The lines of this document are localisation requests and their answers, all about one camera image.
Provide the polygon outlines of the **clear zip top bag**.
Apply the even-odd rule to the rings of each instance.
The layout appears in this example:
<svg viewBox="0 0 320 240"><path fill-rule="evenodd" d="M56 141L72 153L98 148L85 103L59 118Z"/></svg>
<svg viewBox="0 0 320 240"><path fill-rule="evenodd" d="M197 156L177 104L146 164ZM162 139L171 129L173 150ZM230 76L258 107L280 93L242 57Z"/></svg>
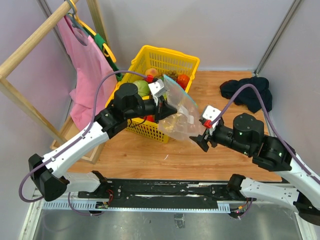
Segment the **clear zip top bag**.
<svg viewBox="0 0 320 240"><path fill-rule="evenodd" d="M173 106L174 113L158 123L158 129L178 141L191 141L190 137L203 134L205 127L200 122L200 113L195 101L169 76L163 76L167 103Z"/></svg>

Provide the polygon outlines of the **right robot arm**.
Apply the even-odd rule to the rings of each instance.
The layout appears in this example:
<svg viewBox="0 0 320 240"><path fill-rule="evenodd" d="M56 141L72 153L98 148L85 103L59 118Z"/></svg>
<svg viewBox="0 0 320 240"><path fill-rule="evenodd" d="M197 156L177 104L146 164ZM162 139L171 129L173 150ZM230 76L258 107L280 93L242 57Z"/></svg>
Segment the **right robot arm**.
<svg viewBox="0 0 320 240"><path fill-rule="evenodd" d="M204 152L222 145L246 155L253 164L276 173L292 185L279 187L233 174L226 186L230 199L264 200L291 209L311 224L320 224L320 186L314 180L315 174L306 164L294 161L292 148L286 148L277 137L265 135L262 121L243 113L233 120L232 128L226 127L221 119L214 130L206 129L191 140Z"/></svg>

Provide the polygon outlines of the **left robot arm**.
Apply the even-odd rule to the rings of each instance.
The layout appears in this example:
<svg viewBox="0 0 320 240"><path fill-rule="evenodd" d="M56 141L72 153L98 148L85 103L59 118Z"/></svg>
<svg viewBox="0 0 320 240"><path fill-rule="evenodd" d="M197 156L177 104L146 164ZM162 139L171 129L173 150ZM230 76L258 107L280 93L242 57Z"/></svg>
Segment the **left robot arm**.
<svg viewBox="0 0 320 240"><path fill-rule="evenodd" d="M144 100L135 84L122 84L114 92L110 104L81 132L44 156L34 154L29 158L31 179L47 202L64 193L88 192L96 198L107 193L107 180L98 171L75 173L68 169L96 146L127 128L129 119L153 115L156 121L160 121L177 113L163 96L166 89L161 79L148 87L151 98Z"/></svg>

